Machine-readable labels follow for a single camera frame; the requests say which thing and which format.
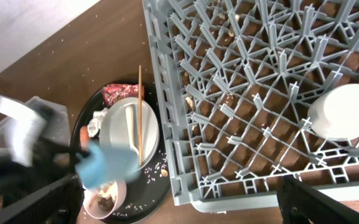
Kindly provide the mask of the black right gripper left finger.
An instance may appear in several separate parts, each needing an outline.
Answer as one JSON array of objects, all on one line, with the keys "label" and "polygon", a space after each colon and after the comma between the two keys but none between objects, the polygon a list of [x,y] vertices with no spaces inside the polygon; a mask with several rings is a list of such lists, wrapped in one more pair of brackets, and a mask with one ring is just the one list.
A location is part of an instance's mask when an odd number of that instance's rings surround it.
[{"label": "black right gripper left finger", "polygon": [[83,200],[79,176],[71,174],[0,210],[0,224],[75,224]]}]

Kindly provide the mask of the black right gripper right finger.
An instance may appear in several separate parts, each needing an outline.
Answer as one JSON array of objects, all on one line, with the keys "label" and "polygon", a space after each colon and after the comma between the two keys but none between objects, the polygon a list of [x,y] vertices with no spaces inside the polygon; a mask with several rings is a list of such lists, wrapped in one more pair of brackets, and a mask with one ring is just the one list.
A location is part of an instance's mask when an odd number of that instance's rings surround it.
[{"label": "black right gripper right finger", "polygon": [[286,175],[277,190],[283,224],[359,224],[359,213]]}]

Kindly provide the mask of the white bowl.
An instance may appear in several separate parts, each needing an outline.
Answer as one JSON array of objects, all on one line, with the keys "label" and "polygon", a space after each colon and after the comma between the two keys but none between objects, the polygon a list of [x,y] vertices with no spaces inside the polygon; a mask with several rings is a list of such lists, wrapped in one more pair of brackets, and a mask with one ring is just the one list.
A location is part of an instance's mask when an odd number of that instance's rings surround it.
[{"label": "white bowl", "polygon": [[97,189],[85,189],[84,209],[95,219],[105,219],[122,206],[126,192],[125,181],[112,181]]}]

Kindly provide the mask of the light blue cup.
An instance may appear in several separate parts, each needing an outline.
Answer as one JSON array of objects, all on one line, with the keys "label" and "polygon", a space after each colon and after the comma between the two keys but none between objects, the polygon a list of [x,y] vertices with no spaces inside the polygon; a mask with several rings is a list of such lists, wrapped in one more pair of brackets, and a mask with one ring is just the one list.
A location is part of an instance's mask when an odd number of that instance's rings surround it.
[{"label": "light blue cup", "polygon": [[95,141],[87,144],[89,155],[75,165],[83,186],[96,189],[114,180],[131,180],[139,167],[138,154],[128,147],[106,147]]}]

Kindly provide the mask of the orange carrot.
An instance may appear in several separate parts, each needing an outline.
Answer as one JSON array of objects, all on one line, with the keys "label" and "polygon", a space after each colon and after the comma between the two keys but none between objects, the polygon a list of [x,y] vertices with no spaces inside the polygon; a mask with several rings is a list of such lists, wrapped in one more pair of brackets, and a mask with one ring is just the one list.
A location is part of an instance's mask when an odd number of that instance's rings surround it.
[{"label": "orange carrot", "polygon": [[86,146],[90,140],[88,135],[88,128],[87,126],[82,126],[80,128],[80,146],[83,150],[86,150]]}]

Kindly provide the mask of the white tissue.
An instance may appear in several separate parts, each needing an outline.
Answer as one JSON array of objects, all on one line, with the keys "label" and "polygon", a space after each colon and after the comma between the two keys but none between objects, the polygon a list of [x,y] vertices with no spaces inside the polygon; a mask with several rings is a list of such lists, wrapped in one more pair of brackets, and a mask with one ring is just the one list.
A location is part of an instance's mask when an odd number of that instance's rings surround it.
[{"label": "white tissue", "polygon": [[88,136],[90,138],[95,137],[100,129],[102,122],[108,112],[108,108],[103,108],[101,111],[94,111],[93,117],[87,125]]}]

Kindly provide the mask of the grey round plate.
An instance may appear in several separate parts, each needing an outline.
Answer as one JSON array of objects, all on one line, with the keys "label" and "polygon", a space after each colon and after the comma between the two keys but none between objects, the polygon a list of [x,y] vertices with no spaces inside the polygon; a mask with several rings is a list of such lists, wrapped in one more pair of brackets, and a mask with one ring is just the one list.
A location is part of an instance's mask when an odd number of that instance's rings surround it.
[{"label": "grey round plate", "polygon": [[[139,149],[138,137],[138,98],[129,97],[119,100],[109,108],[100,129],[102,146],[129,147],[128,129],[126,124],[127,106],[132,106],[134,114],[134,143]],[[142,101],[142,165],[145,167],[154,156],[159,143],[159,123],[152,107]]]}]

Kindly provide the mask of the white cup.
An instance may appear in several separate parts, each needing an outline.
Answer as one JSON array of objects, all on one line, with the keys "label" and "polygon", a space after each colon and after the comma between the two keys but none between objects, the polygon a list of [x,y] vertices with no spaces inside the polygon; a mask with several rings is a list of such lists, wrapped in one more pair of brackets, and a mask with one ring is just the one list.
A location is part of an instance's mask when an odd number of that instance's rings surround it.
[{"label": "white cup", "polygon": [[342,85],[309,107],[310,128],[323,138],[347,141],[359,137],[359,84]]}]

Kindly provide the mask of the white plastic fork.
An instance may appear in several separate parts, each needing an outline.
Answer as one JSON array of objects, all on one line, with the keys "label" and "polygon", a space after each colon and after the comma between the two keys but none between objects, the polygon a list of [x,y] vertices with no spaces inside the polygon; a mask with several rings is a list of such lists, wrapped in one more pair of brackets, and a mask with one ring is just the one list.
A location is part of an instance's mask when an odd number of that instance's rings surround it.
[{"label": "white plastic fork", "polygon": [[127,106],[125,112],[126,112],[126,124],[128,129],[129,147],[136,154],[139,154],[139,151],[134,143],[134,114],[133,114],[132,106]]}]

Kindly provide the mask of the red snack wrapper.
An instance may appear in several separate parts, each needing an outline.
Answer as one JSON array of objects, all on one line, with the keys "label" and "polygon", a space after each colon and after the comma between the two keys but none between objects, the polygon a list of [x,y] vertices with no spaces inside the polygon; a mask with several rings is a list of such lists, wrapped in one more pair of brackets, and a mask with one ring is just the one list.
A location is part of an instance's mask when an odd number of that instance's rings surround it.
[{"label": "red snack wrapper", "polygon": [[119,100],[139,96],[139,85],[112,83],[101,89],[102,96],[107,107],[113,106]]}]

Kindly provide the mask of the wooden chopstick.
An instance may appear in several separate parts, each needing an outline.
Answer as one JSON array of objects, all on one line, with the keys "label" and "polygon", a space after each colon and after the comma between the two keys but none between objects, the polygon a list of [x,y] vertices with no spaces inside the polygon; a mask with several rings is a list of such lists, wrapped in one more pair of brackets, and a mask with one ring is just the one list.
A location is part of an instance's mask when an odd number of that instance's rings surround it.
[{"label": "wooden chopstick", "polygon": [[142,67],[139,65],[138,74],[138,143],[139,165],[142,165]]}]

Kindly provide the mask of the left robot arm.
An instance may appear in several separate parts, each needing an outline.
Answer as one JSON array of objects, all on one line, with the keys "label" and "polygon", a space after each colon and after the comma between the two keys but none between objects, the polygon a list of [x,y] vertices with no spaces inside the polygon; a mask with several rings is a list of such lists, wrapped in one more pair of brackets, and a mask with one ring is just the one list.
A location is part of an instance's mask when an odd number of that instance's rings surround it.
[{"label": "left robot arm", "polygon": [[46,137],[58,113],[0,95],[8,153],[0,155],[0,223],[76,223],[84,199],[74,165],[89,153]]}]

